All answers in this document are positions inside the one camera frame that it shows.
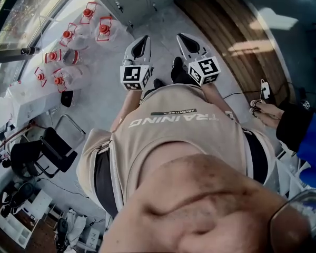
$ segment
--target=black chair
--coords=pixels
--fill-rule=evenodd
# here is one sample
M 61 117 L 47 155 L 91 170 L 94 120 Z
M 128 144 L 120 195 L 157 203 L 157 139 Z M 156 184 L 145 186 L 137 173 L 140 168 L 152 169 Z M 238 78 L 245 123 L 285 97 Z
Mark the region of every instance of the black chair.
M 63 118 L 68 118 L 69 121 L 80 131 L 81 138 L 78 144 L 71 148 L 57 133 L 56 129 Z M 48 178 L 53 178 L 59 171 L 66 172 L 73 164 L 77 153 L 74 151 L 85 139 L 85 132 L 67 115 L 63 114 L 60 117 L 55 129 L 47 128 L 43 136 L 37 141 L 17 143 L 11 150 L 11 162 L 13 171 L 26 180 L 24 176 L 25 167 L 31 177 L 38 176 L 36 169 L 39 168 Z M 45 156 L 49 161 L 57 167 L 54 173 L 47 172 L 47 168 L 43 168 L 37 161 Z

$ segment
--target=blue sleeve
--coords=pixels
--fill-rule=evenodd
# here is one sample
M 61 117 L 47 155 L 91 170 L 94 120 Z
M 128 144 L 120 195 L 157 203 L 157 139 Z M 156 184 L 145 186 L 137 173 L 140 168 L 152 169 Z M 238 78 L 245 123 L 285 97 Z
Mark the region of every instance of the blue sleeve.
M 303 141 L 299 146 L 297 156 L 311 165 L 310 169 L 301 172 L 301 180 L 316 188 L 316 114 L 312 117 Z

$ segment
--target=glasses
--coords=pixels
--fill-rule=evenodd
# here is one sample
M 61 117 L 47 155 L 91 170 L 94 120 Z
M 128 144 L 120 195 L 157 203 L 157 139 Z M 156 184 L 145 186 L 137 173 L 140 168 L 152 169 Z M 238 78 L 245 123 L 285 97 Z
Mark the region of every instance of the glasses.
M 316 190 L 307 190 L 287 202 L 269 221 L 274 253 L 315 252 Z

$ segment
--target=forearm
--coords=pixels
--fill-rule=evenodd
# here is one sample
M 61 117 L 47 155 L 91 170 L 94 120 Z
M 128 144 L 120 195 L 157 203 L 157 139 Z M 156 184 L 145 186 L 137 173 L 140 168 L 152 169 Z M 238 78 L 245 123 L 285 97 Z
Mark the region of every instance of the forearm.
M 142 91 L 129 91 L 126 95 L 123 106 L 118 113 L 116 119 L 112 123 L 110 131 L 113 132 L 117 129 L 118 125 L 125 119 L 125 117 L 139 107 L 141 101 Z
M 214 83 L 205 84 L 204 86 L 201 87 L 201 89 L 204 92 L 206 99 L 209 103 L 216 105 L 223 112 L 226 112 L 226 111 L 232 112 L 236 121 L 239 122 L 234 111 L 224 101 L 221 94 L 219 93 L 219 91 L 215 87 Z

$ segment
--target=gray floor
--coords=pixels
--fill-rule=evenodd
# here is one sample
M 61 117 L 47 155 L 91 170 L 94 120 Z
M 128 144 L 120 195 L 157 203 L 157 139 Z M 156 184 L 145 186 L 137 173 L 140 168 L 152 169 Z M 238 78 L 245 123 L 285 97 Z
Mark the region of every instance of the gray floor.
M 206 40 L 198 28 L 174 5 L 158 12 L 145 24 L 133 31 L 135 38 L 142 35 L 149 35 L 152 40 L 152 64 L 155 67 L 154 75 L 150 79 L 148 88 L 152 88 L 152 82 L 155 77 L 159 77 L 166 83 L 172 83 L 170 78 L 171 65 L 174 57 L 179 56 L 179 48 L 176 41 L 176 35 L 179 32 L 190 33 Z M 231 93 L 240 92 L 240 88 L 228 67 L 224 64 L 218 53 L 213 50 L 222 65 L 222 73 L 216 81 L 216 85 L 222 94 L 227 96 Z M 52 115 L 55 124 L 61 113 L 69 114 L 74 121 L 89 133 L 92 128 L 102 128 L 108 130 L 121 109 L 126 91 L 120 84 L 119 67 L 124 57 L 123 53 L 105 56 L 100 61 L 92 64 L 90 69 L 93 73 L 93 81 L 90 87 L 81 92 L 80 100 L 76 105 L 67 109 L 61 107 L 60 111 Z M 240 122 L 251 120 L 248 112 L 249 106 L 243 94 L 233 95 L 227 98 L 227 103 L 236 112 Z M 39 122 L 51 126 L 51 119 L 48 115 L 39 117 Z M 73 145 L 78 138 L 77 132 L 67 122 L 60 126 L 60 135 Z M 83 144 L 76 151 L 80 155 Z M 66 173 L 58 173 L 52 182 L 60 187 L 73 192 L 83 193 L 78 185 L 76 176 L 76 166 L 79 157 L 75 160 L 72 167 Z M 78 213 L 88 216 L 88 221 L 97 221 L 104 218 L 104 212 L 99 209 L 92 201 L 79 195 L 73 195 L 65 192 L 50 182 L 42 180 L 39 185 L 54 199 L 62 209 L 72 207 Z M 96 225 L 103 230 L 104 225 Z

